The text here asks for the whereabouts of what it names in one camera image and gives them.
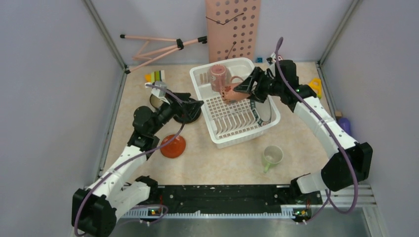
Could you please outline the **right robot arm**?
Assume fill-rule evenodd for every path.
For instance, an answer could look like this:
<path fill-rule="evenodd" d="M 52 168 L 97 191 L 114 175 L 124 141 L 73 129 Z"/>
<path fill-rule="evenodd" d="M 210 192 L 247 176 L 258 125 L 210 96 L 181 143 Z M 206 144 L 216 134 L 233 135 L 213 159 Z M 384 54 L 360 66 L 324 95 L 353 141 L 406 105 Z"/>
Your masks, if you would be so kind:
<path fill-rule="evenodd" d="M 373 155 L 371 145 L 359 143 L 350 136 L 323 108 L 314 90 L 307 84 L 299 84 L 292 60 L 280 60 L 265 71 L 255 67 L 233 90 L 255 102 L 264 102 L 269 96 L 280 97 L 306 123 L 326 151 L 329 160 L 321 170 L 291 181 L 293 202 L 304 203 L 312 192 L 324 189 L 336 192 L 368 179 Z"/>

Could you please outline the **pink ghost mug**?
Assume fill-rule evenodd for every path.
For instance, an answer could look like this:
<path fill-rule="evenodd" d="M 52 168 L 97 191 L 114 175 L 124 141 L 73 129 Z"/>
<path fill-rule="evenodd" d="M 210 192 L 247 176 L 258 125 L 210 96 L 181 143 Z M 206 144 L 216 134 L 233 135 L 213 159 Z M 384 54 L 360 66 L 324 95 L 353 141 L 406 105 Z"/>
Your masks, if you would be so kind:
<path fill-rule="evenodd" d="M 228 77 L 228 70 L 222 64 L 215 64 L 209 69 L 211 88 L 215 92 L 220 92 L 222 88 L 232 85 L 234 80 L 244 81 L 240 76 Z"/>

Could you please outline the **blue floral bowl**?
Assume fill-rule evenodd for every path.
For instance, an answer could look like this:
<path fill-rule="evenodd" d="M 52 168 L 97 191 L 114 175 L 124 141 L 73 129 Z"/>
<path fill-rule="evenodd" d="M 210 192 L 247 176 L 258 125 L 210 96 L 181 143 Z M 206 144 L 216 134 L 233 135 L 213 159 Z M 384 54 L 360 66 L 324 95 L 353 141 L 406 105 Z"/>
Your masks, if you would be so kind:
<path fill-rule="evenodd" d="M 166 98 L 163 98 L 163 97 L 157 97 L 153 94 L 151 94 L 149 97 L 149 103 L 155 110 L 157 110 L 165 102 L 166 102 Z"/>

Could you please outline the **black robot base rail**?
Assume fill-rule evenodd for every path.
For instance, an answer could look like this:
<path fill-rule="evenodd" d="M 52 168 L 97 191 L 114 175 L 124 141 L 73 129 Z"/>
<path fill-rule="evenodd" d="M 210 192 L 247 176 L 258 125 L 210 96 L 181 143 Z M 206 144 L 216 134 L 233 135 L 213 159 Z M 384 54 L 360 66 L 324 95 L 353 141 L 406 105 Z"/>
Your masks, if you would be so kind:
<path fill-rule="evenodd" d="M 294 198 L 288 185 L 165 185 L 124 219 L 303 219 L 323 204 L 320 192 Z"/>

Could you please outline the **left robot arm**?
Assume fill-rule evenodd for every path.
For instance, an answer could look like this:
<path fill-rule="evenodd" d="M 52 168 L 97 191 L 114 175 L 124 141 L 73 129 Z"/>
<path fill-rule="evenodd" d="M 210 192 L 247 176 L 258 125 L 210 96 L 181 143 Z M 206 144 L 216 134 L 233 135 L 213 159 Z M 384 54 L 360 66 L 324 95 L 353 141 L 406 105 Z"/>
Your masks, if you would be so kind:
<path fill-rule="evenodd" d="M 140 177 L 125 187 L 135 170 L 152 154 L 177 138 L 182 130 L 160 144 L 156 133 L 175 116 L 190 119 L 200 112 L 202 100 L 191 100 L 190 93 L 176 93 L 163 82 L 145 84 L 162 104 L 155 110 L 140 106 L 133 113 L 133 133 L 117 160 L 93 184 L 78 189 L 72 200 L 74 235 L 108 237 L 118 221 L 138 204 L 153 204 L 158 199 L 155 180 Z"/>

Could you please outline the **orange white mug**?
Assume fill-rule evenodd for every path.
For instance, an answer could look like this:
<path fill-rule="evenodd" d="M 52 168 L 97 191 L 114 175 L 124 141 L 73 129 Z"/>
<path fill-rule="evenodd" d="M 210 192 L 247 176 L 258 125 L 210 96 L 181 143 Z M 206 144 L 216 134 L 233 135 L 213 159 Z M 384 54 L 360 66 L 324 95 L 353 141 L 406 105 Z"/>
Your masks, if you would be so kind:
<path fill-rule="evenodd" d="M 220 88 L 219 93 L 221 95 L 222 101 L 225 104 L 233 104 L 233 103 L 236 103 L 238 101 L 241 101 L 250 97 L 249 94 L 236 92 L 233 90 L 239 84 L 240 82 L 231 83 Z"/>

